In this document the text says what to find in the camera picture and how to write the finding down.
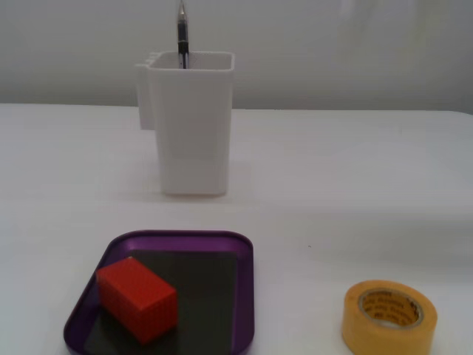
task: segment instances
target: white wall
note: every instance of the white wall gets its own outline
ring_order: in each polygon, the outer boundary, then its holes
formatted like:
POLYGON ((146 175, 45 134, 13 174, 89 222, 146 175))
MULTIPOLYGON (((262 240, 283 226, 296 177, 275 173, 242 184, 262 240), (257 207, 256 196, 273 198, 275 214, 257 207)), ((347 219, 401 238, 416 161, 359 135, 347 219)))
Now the white wall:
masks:
MULTIPOLYGON (((473 112, 472 0, 429 0, 417 40, 411 0, 384 0, 355 51, 338 41, 341 1, 188 0, 191 49, 236 53, 239 108, 473 112)), ((176 47, 175 13, 175 0, 1 0, 0 101, 135 104, 132 65, 176 47)))

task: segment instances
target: red cube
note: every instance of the red cube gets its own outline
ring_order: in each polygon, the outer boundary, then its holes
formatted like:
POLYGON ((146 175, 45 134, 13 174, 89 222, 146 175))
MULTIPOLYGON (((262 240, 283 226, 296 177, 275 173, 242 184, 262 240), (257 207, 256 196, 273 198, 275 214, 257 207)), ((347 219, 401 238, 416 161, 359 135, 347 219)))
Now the red cube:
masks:
POLYGON ((101 304, 142 344, 177 325, 177 292, 132 257, 97 270, 101 304))

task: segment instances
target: tape core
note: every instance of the tape core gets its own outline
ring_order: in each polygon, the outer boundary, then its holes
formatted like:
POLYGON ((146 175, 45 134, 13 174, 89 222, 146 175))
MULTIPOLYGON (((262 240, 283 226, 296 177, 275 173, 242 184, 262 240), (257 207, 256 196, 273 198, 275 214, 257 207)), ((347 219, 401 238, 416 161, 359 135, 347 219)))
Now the tape core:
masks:
POLYGON ((388 288, 364 292, 358 301, 361 312, 387 328, 406 329, 419 325, 423 319, 421 305, 410 296, 388 288))

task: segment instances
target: yellow tape roll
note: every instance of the yellow tape roll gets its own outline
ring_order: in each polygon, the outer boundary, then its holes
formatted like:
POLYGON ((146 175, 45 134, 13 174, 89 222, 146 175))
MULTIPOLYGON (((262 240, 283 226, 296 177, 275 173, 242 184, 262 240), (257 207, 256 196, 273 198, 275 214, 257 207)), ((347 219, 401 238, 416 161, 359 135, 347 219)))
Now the yellow tape roll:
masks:
POLYGON ((355 355, 428 355, 436 324, 434 305, 400 283, 365 281, 345 296, 342 334, 355 355))

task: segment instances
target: tape roll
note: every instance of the tape roll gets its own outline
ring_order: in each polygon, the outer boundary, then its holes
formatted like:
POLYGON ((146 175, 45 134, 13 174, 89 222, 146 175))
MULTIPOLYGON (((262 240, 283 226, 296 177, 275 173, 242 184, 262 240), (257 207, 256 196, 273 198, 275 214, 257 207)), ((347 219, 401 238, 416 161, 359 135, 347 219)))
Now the tape roll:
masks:
POLYGON ((342 335, 355 355, 428 355, 436 325, 434 305, 400 283, 364 281, 345 296, 342 335))

